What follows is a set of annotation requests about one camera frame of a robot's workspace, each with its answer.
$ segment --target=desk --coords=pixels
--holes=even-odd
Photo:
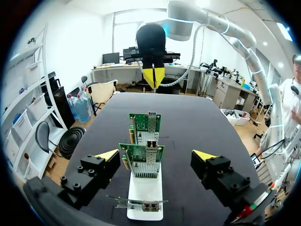
[[[236,105],[239,96],[245,99],[243,105]],[[256,96],[257,95],[249,89],[242,88],[233,79],[218,78],[213,101],[219,108],[237,109],[249,113]]]
[[[178,79],[182,76],[185,71],[188,69],[184,65],[169,65],[165,64],[165,77],[170,79]],[[183,93],[187,93],[187,89],[191,89],[194,94],[197,95],[197,89],[199,84],[200,73],[199,69],[192,67],[189,71],[186,78],[183,79],[180,83],[183,86]],[[137,64],[125,65],[125,64],[115,64],[115,65],[106,65],[99,66],[95,69],[92,69],[93,81],[98,82],[108,82],[113,79],[117,79],[120,84],[132,84],[132,81],[140,81],[142,79],[142,73],[139,70]]]
[[[116,209],[117,202],[106,195],[127,198],[131,171],[122,164],[106,190],[99,190],[87,207],[80,211],[104,222],[118,225],[177,226],[223,225],[230,209],[223,207],[211,190],[206,190],[190,166],[191,151],[197,149],[224,155],[234,169],[259,179],[251,158],[233,126],[215,103],[202,97],[153,93],[118,93],[97,114],[79,141],[66,169],[76,170],[87,154],[104,153],[130,143],[128,113],[155,111],[162,114],[158,143],[165,145],[162,159],[164,218],[161,221],[133,221],[126,209]]]

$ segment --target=black tabletop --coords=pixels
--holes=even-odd
[[[230,214],[211,190],[205,190],[190,167],[193,149],[231,160],[235,171],[259,184],[253,163],[235,129],[213,101],[181,95],[118,93],[98,113],[78,143],[66,173],[76,170],[87,154],[100,154],[130,143],[129,113],[154,111],[162,115],[159,145],[165,145],[162,159],[163,220],[147,222],[127,218],[126,209],[106,197],[128,197],[130,171],[121,166],[106,190],[100,190],[90,204],[81,209],[104,222],[123,225],[223,225]]]

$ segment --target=person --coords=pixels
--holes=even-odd
[[[293,56],[294,78],[286,79],[279,87],[282,99],[282,116],[286,141],[290,141],[297,125],[301,124],[301,55]],[[270,128],[260,140],[256,155],[269,148]]]

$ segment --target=ceiling light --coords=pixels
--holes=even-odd
[[[292,37],[290,36],[288,30],[284,27],[283,24],[281,23],[277,23],[277,26],[279,27],[281,33],[283,34],[284,38],[289,40],[289,41],[293,41]]]

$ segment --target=white box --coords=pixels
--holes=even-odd
[[[237,126],[245,126],[247,122],[250,120],[250,114],[248,112],[243,112],[240,110],[234,110],[237,116],[239,117],[238,122],[236,123]],[[239,114],[244,115],[244,113],[247,114],[246,118],[240,117]]]
[[[239,120],[239,117],[237,116],[237,114],[236,114],[235,112],[234,112],[235,117],[236,117],[235,119],[227,117],[227,116],[225,115],[226,110],[227,110],[227,109],[221,109],[222,114],[228,119],[228,121],[230,122],[230,124],[231,124],[232,126],[235,126],[236,123],[237,123],[238,120]]]
[[[17,145],[13,135],[11,134],[11,129],[8,129],[5,132],[5,138],[3,143],[5,155],[8,157],[12,165],[14,165],[19,152],[19,146]]]
[[[25,68],[24,84],[28,88],[44,76],[43,61],[38,61]]]
[[[21,116],[18,118],[18,120],[12,127],[23,141],[25,141],[27,135],[32,129],[32,125],[30,124],[26,111],[26,109],[23,111]]]
[[[245,99],[243,99],[241,96],[239,96],[238,99],[241,105],[245,103]]]
[[[34,102],[28,105],[27,109],[33,116],[33,118],[38,121],[47,112],[48,109],[45,101],[45,93],[36,96]]]

